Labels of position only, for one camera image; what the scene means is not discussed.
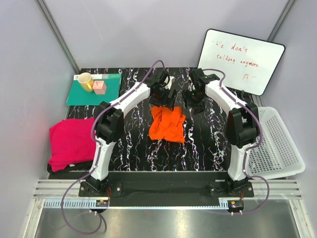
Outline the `orange t shirt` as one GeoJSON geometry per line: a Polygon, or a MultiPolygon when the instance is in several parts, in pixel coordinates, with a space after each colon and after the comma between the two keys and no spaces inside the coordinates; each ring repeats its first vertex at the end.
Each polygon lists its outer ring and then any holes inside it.
{"type": "Polygon", "coordinates": [[[167,107],[151,107],[153,123],[149,129],[151,140],[165,140],[168,142],[184,143],[185,115],[181,107],[174,107],[171,111],[167,107]]]}

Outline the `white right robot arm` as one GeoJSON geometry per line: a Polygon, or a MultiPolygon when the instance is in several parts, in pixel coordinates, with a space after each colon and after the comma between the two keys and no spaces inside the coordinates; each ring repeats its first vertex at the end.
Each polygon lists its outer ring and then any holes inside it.
{"type": "Polygon", "coordinates": [[[193,109],[194,114],[205,110],[204,99],[213,99],[227,115],[225,137],[231,144],[231,159],[227,170],[229,178],[220,187],[229,196],[237,196],[247,186],[246,163],[249,150],[255,145],[257,137],[262,137],[259,110],[253,103],[246,103],[228,90],[224,84],[225,73],[219,78],[215,74],[206,75],[201,68],[189,72],[193,88],[182,91],[186,108],[193,109]]]}

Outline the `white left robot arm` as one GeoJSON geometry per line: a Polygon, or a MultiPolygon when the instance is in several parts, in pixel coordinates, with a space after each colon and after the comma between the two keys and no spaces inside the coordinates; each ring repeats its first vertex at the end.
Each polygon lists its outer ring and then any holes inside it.
{"type": "Polygon", "coordinates": [[[92,135],[96,151],[86,183],[95,196],[106,193],[109,173],[109,162],[116,142],[124,133],[124,117],[137,104],[149,99],[154,106],[174,109],[177,91],[172,89],[174,80],[167,70],[161,68],[149,73],[140,82],[110,103],[101,102],[97,107],[98,114],[92,126],[92,135]]]}

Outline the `pink cube box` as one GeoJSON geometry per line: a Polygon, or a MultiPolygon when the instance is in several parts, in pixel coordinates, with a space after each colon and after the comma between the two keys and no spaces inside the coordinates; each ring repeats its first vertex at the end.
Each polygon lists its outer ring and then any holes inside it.
{"type": "Polygon", "coordinates": [[[104,95],[106,93],[106,83],[103,80],[95,80],[93,84],[93,91],[97,95],[104,95]]]}

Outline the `white whiteboard with red writing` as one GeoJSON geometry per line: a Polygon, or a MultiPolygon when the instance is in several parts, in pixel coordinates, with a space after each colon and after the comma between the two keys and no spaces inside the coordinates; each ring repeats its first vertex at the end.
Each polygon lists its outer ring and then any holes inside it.
{"type": "Polygon", "coordinates": [[[283,44],[209,29],[198,68],[221,70],[226,75],[226,87],[261,96],[285,50],[283,44]]]}

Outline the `yellow mug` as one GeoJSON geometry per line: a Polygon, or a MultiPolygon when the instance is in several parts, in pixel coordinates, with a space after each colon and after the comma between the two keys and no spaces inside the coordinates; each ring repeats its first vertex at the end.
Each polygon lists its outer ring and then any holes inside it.
{"type": "Polygon", "coordinates": [[[90,73],[88,72],[81,73],[78,76],[77,81],[86,92],[89,92],[89,93],[93,92],[94,80],[90,73]]]}

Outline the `white perforated plastic basket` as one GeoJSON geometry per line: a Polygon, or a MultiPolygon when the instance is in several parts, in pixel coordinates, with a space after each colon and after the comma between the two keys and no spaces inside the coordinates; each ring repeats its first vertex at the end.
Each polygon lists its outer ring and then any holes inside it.
{"type": "Polygon", "coordinates": [[[268,180],[302,173],[305,163],[278,111],[273,107],[258,109],[263,140],[250,151],[248,174],[268,180]]]}

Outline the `folded magenta t shirt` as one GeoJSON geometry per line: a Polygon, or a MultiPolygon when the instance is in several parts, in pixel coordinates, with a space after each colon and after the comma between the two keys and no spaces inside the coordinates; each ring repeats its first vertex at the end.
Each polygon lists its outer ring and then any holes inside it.
{"type": "Polygon", "coordinates": [[[93,161],[96,143],[91,138],[91,129],[94,121],[94,118],[65,119],[49,129],[49,165],[53,172],[62,171],[69,165],[93,161]]]}

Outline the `folded black t shirt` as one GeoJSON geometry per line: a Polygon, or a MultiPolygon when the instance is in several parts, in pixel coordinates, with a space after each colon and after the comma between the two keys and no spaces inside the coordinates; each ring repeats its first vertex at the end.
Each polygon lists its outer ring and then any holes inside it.
{"type": "Polygon", "coordinates": [[[67,165],[64,169],[53,170],[50,164],[47,164],[47,171],[50,175],[61,175],[72,171],[86,171],[90,170],[93,161],[80,162],[76,164],[67,165]]]}

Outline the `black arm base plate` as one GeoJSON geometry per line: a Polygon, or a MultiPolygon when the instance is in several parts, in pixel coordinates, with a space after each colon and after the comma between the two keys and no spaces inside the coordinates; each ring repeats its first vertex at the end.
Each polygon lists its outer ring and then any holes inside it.
{"type": "Polygon", "coordinates": [[[226,172],[109,172],[103,194],[86,181],[80,183],[80,197],[109,196],[110,208],[212,208],[219,199],[253,198],[250,181],[241,192],[220,191],[226,172]]]}

